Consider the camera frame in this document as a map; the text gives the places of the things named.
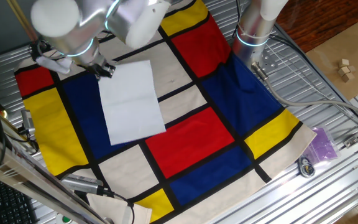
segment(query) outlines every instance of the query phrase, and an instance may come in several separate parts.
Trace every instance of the white paper sheet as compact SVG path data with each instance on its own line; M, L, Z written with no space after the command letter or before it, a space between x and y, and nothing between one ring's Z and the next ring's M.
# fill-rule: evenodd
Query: white paper sheet
M165 131L150 61L117 65L99 91L111 145Z

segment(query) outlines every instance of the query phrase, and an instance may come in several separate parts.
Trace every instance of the metal table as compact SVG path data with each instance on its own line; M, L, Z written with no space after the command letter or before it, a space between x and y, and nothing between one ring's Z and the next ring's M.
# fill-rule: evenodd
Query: metal table
M235 0L205 0L205 3L225 37L230 39L237 18ZM274 32L290 39L279 27ZM289 62L285 58L282 60L296 73L299 73L297 67L300 68L321 93L348 102L320 71L314 72L294 50L272 40L268 45L289 58ZM24 105L14 78L14 68L21 60L29 58L28 51L28 47L23 47L0 56L0 102L7 108L9 121L16 126L21 123L20 110ZM291 101L324 99L269 49L265 50L265 55L268 55L266 71L269 79L282 97ZM358 143L350 148L344 145L352 135L358 136L358 118L350 111L344 113L332 105L291 106L288 109L309 127L327 126L341 149L340 158L316 166L316 173L310 179L302 177L293 164L211 223L331 223L358 205ZM45 166L40 153L34 158ZM39 223L55 223L53 210L35 200L33 208Z

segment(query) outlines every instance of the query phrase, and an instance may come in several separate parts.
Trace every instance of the yellow square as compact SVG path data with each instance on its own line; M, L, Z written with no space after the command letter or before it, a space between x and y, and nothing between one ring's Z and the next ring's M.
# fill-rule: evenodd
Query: yellow square
M246 143L255 159L284 140L298 123L299 119L285 109L265 126L251 134L246 139Z
M136 202L136 204L153 210L150 223L173 211L173 207L163 189L160 189L145 199Z
M202 20L206 19L208 9L202 0L196 0L194 5L188 9L178 11L172 16L162 20L161 26L168 36L176 34L179 31L190 28Z
M58 175L73 166L88 163L56 88L23 102L31 112L35 137L51 174Z

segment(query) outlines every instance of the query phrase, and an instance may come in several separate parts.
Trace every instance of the blue square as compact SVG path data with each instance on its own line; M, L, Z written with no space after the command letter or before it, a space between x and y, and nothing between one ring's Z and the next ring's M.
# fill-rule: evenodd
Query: blue square
M63 87L95 159L100 159L125 145L110 145L95 75L89 73L80 76L64 83Z
M244 151L237 146L173 181L170 186L179 203L185 205L241 172L249 165L251 165L251 161Z
M241 136L282 107L234 54L202 84Z

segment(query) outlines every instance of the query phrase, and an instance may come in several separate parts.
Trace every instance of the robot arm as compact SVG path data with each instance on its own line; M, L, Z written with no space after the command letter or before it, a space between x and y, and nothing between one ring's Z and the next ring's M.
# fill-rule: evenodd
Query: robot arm
M259 63L276 18L288 0L252 0L238 24L234 53L250 68Z
M153 37L169 6L164 0L38 0L31 21L62 55L95 75L111 77L115 68L100 54L96 35L107 29L138 49Z

